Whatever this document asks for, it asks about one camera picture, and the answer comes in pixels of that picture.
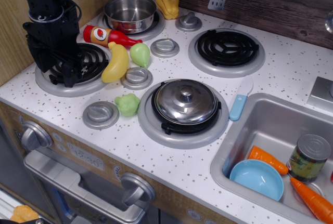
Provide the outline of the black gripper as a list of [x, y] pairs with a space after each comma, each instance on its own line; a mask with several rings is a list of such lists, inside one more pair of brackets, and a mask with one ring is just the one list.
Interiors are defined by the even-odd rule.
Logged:
[[25, 22], [29, 51], [42, 72], [58, 61], [62, 63], [63, 83], [72, 88], [82, 77], [84, 55], [76, 38], [79, 34], [77, 18], [60, 18], [51, 23]]

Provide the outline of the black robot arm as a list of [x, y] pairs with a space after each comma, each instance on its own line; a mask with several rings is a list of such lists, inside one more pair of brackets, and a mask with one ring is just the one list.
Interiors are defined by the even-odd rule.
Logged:
[[27, 0], [26, 30], [29, 51], [42, 72], [60, 65], [55, 84], [73, 87], [82, 77], [84, 55], [76, 42], [82, 12], [72, 0]]

